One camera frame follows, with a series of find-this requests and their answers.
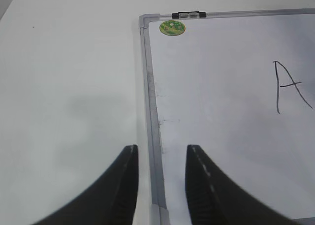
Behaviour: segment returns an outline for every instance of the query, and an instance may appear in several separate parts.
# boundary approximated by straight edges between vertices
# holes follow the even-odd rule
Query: black plastic part
[[[207,17],[206,12],[199,12],[199,11],[193,11],[193,12],[177,12],[177,13],[172,13],[172,19],[179,19],[181,13],[198,13],[200,18],[205,18]]]
[[[89,188],[34,225],[132,225],[138,181],[138,147],[126,146]]]
[[[228,178],[198,145],[188,145],[186,197],[193,225],[297,225]]]

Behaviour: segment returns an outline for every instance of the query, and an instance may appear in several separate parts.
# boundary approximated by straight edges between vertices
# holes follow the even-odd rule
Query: whiteboard
[[[189,144],[274,210],[315,217],[315,15],[181,20],[180,36],[162,22],[149,34],[171,224],[190,224]]]

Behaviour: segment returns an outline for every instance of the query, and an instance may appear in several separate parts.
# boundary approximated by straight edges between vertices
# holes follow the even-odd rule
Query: black marker writing
[[[283,66],[280,62],[278,61],[273,61],[273,63],[275,64],[275,69],[276,69],[276,78],[277,78],[277,112],[280,113],[279,111],[279,90],[280,87],[289,87],[289,86],[295,86],[296,91],[299,93],[300,97],[302,98],[302,100],[310,107],[313,108],[303,97],[303,95],[301,94],[299,88],[297,87],[297,84],[301,84],[302,82],[294,82],[290,72],[286,69],[285,66]],[[292,84],[289,85],[285,85],[285,86],[280,86],[279,84],[279,76],[278,76],[278,65],[280,65],[281,67],[284,68],[284,70],[287,72],[288,76],[290,77]]]

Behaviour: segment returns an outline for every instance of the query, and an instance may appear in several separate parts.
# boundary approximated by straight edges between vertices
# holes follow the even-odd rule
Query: plastic corner cap
[[[139,27],[148,28],[150,22],[158,21],[160,14],[144,14],[139,17]]]

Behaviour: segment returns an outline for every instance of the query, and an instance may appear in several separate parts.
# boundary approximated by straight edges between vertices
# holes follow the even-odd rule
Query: black object
[[[297,225],[249,195],[198,145],[187,146],[186,197],[193,225]]]
[[[89,188],[34,225],[132,225],[138,181],[138,147],[126,146]]]
[[[172,19],[179,19],[180,15],[184,14],[185,18],[186,17],[199,17],[200,18],[205,18],[207,17],[207,13],[206,12],[199,12],[199,11],[195,11],[195,12],[177,12],[177,13],[172,13]]]

